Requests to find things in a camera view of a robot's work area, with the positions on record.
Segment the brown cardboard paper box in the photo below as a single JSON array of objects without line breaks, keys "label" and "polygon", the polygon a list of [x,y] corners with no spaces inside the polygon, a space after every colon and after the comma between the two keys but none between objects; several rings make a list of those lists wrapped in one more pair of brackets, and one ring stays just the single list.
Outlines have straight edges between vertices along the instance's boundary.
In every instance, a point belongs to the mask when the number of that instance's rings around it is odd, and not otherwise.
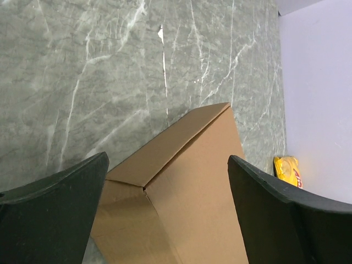
[{"label": "brown cardboard paper box", "polygon": [[108,263],[247,263],[228,159],[228,103],[190,111],[106,176],[92,238]]}]

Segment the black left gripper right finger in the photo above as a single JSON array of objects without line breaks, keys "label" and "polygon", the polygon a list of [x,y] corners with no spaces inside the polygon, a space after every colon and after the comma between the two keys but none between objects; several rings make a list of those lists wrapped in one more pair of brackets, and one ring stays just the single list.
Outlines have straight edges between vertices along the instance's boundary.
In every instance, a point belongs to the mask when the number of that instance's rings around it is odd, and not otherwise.
[{"label": "black left gripper right finger", "polygon": [[351,204],[232,155],[228,175],[249,263],[351,263]]}]

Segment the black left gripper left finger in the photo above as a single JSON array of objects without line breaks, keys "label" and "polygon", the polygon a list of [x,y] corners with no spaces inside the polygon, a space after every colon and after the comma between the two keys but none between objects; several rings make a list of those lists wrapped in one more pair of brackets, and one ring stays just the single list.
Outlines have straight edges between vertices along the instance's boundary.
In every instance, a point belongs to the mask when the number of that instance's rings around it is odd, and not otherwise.
[{"label": "black left gripper left finger", "polygon": [[101,152],[1,192],[1,263],[82,263],[108,166]]}]

